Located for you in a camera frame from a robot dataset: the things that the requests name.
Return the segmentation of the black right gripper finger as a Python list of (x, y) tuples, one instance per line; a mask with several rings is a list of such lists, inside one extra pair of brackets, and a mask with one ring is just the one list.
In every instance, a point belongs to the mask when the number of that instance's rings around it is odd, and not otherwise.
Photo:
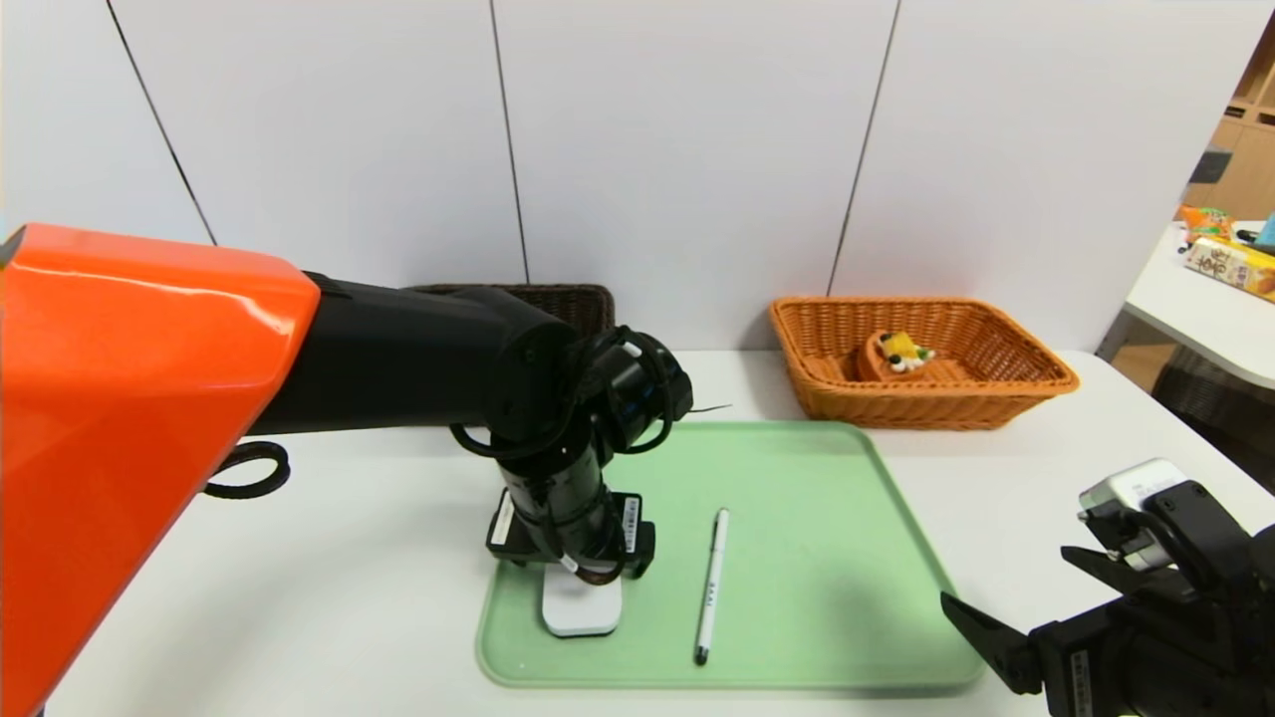
[(1065, 546), (1065, 549), (1060, 549), (1060, 555), (1070, 566), (1076, 566), (1085, 575), (1102, 580), (1104, 586), (1116, 589), (1119, 595), (1139, 595), (1139, 592), (1150, 589), (1155, 582), (1154, 575), (1135, 572), (1119, 559), (1113, 560), (1104, 552)]
[(1043, 676), (1037, 649), (1024, 632), (1001, 623), (949, 592), (938, 595), (943, 616), (1012, 693), (1040, 694)]

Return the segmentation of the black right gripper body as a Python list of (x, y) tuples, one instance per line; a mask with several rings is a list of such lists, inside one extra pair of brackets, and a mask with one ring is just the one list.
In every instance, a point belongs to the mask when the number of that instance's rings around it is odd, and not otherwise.
[(1162, 568), (1121, 595), (1031, 632), (1052, 716), (1214, 716), (1221, 707), (1220, 575)]

